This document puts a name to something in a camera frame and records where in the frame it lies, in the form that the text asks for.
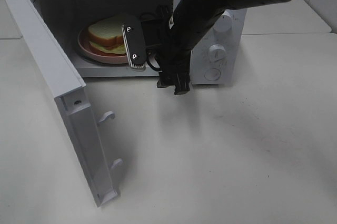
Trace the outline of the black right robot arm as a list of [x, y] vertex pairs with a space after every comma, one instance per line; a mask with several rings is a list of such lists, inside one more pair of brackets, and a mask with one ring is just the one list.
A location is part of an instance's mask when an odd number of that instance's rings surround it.
[[175, 95], [190, 88], [191, 51], [227, 10], [286, 3], [291, 0], [180, 0], [173, 12], [160, 5], [153, 19], [142, 22], [149, 51], [159, 67], [158, 88], [174, 86]]

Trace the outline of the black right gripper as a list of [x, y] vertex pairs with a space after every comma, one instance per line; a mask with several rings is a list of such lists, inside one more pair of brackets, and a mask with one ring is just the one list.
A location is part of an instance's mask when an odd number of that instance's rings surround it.
[[146, 45], [146, 62], [159, 72], [157, 88], [175, 86], [174, 95], [190, 91], [190, 53], [179, 53], [179, 45], [170, 34], [172, 10], [158, 5], [154, 12], [141, 14], [141, 25]]

